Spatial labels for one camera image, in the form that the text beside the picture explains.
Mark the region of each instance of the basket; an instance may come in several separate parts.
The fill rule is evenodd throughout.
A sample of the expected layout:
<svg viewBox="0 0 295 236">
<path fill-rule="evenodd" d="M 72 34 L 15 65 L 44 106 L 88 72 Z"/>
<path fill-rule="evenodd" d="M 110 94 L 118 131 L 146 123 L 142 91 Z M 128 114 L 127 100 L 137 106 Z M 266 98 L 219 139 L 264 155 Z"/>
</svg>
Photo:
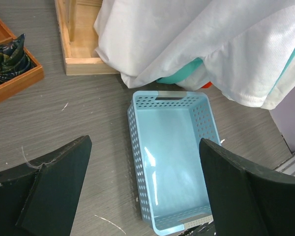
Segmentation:
<svg viewBox="0 0 295 236">
<path fill-rule="evenodd" d="M 201 138 L 220 144 L 208 97 L 138 91 L 128 120 L 143 220 L 159 236 L 212 221 L 199 157 Z"/>
</svg>

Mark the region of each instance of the wooden organizer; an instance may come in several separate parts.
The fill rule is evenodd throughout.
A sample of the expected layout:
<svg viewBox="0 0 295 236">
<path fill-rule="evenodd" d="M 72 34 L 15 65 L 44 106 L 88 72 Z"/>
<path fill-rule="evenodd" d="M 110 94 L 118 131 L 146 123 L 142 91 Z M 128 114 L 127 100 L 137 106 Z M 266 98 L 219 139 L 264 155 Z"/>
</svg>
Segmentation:
<svg viewBox="0 0 295 236">
<path fill-rule="evenodd" d="M 0 44 L 8 43 L 16 39 L 12 31 L 0 19 Z M 44 78 L 43 67 L 34 56 L 25 48 L 26 54 L 34 62 L 36 67 L 19 75 L 12 80 L 0 85 L 0 102 L 26 89 Z"/>
<path fill-rule="evenodd" d="M 98 46 L 93 25 L 102 0 L 55 0 L 67 75 L 118 73 L 101 58 L 92 57 Z"/>
</svg>

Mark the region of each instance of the teal trim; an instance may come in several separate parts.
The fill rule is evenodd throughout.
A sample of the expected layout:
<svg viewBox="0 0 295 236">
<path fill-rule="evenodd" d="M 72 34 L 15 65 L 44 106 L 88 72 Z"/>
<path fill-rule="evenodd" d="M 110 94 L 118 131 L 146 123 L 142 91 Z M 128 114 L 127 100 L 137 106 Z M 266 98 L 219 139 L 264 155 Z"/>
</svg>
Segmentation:
<svg viewBox="0 0 295 236">
<path fill-rule="evenodd" d="M 292 60 L 294 59 L 294 57 L 295 57 L 295 48 L 294 48 L 294 50 L 293 50 L 293 52 L 292 52 L 290 58 L 288 59 L 286 65 L 284 66 L 284 68 L 283 68 L 283 70 L 282 70 L 282 72 L 281 72 L 279 78 L 276 80 L 276 82 L 275 82 L 273 88 L 271 89 L 270 93 L 273 91 L 274 87 L 277 85 L 277 83 L 279 82 L 280 78 L 282 77 L 282 75 L 283 75 L 284 72 L 286 71 L 287 67 L 289 67 L 289 65 L 291 64 L 291 62 L 292 62 Z"/>
<path fill-rule="evenodd" d="M 176 84 L 189 77 L 202 63 L 203 61 L 200 58 L 196 58 L 192 62 L 185 65 L 182 69 L 177 71 L 175 74 L 160 78 L 156 81 L 161 84 Z"/>
</svg>

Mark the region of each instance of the purple wall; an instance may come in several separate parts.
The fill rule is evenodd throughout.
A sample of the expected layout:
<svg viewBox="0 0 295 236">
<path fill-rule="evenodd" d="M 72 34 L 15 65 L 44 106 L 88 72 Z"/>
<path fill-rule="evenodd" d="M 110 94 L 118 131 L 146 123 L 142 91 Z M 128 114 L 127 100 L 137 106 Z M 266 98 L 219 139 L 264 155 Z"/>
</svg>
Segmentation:
<svg viewBox="0 0 295 236">
<path fill-rule="evenodd" d="M 291 151 L 295 151 L 295 88 L 270 111 Z"/>
</svg>

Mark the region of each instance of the white cloth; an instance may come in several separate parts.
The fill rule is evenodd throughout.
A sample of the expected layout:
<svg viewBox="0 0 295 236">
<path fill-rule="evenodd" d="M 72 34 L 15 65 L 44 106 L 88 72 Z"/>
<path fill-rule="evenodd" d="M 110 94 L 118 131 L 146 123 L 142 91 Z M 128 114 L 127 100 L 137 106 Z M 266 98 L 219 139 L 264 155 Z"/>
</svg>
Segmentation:
<svg viewBox="0 0 295 236">
<path fill-rule="evenodd" d="M 204 65 L 180 86 L 211 81 L 245 106 L 273 109 L 295 86 L 295 62 L 277 82 L 295 48 L 295 0 L 104 0 L 94 27 L 97 53 L 129 88 L 195 58 Z"/>
</svg>

